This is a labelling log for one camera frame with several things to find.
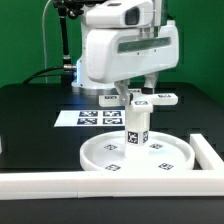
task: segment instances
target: white round tray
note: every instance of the white round tray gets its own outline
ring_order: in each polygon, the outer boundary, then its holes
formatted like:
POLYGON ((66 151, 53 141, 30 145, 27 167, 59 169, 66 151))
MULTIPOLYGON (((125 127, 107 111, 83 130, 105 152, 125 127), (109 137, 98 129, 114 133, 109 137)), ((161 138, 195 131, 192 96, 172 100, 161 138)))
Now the white round tray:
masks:
POLYGON ((193 169, 194 166, 194 150, 171 135, 149 131, 148 142, 137 148, 134 156, 126 156, 125 147, 133 147, 125 145, 125 131, 93 137, 80 149, 81 166, 86 171, 116 172, 167 172, 193 169))

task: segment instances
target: green backdrop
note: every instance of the green backdrop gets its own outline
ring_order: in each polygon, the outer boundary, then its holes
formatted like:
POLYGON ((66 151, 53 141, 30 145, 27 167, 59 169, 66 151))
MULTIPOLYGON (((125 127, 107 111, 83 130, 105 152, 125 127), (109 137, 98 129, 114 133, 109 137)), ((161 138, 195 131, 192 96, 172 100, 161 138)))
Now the green backdrop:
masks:
MULTIPOLYGON (((1 1, 0 86, 21 83, 44 68, 41 20, 47 0, 1 1)), ((193 83, 224 104, 224 1, 169 0, 180 36, 180 61, 161 72, 161 81, 193 83)), ((74 61, 81 54, 79 21, 69 21, 74 61)), ((52 7, 46 17, 48 66, 62 64, 59 18, 52 7)))

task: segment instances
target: white edge barrier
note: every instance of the white edge barrier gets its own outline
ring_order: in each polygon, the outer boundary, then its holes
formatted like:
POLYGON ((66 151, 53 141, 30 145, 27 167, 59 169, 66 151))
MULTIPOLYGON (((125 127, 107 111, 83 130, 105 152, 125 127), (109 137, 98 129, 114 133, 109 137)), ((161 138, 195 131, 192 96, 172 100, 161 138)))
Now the white edge barrier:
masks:
POLYGON ((148 174, 112 171, 0 174, 0 199, 224 196, 223 162, 200 134, 191 135, 191 145, 199 163, 203 161, 204 167, 209 164, 209 169, 148 174))

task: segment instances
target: black table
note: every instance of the black table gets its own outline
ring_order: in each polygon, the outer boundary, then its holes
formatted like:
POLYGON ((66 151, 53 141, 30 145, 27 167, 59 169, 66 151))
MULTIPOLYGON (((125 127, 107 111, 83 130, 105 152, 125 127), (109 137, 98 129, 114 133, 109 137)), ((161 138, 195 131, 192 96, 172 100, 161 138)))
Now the black table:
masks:
MULTIPOLYGON (((156 106, 151 130, 189 141, 201 133, 224 154, 224 107, 186 83, 159 83, 176 106, 156 106)), ((98 98, 59 84, 0 89, 1 172, 78 171, 79 148, 92 136, 123 127, 60 127, 61 110, 95 110, 98 98)), ((0 223, 223 223, 223 197, 86 198, 0 201, 0 223)))

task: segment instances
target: cable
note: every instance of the cable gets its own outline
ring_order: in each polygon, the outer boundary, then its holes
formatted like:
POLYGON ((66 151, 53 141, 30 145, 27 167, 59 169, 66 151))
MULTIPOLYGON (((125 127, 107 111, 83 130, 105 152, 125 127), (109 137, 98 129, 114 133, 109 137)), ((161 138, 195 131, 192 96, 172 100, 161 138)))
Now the cable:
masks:
POLYGON ((64 67, 63 66, 57 66, 57 67, 52 67, 52 68, 47 68, 47 69, 41 70, 39 72, 36 72, 35 74, 30 76, 26 80, 24 80, 23 84, 28 84, 32 79, 34 79, 36 77, 41 77, 41 75, 43 73, 50 72, 50 71, 55 71, 55 70, 61 70, 61 69, 64 69, 64 67))
POLYGON ((46 14, 47 10, 51 4, 52 0, 48 0, 47 4, 45 5, 43 15, 42 15, 42 33, 43 33, 43 48, 44 48, 44 68, 47 69, 47 44, 46 44, 46 14))

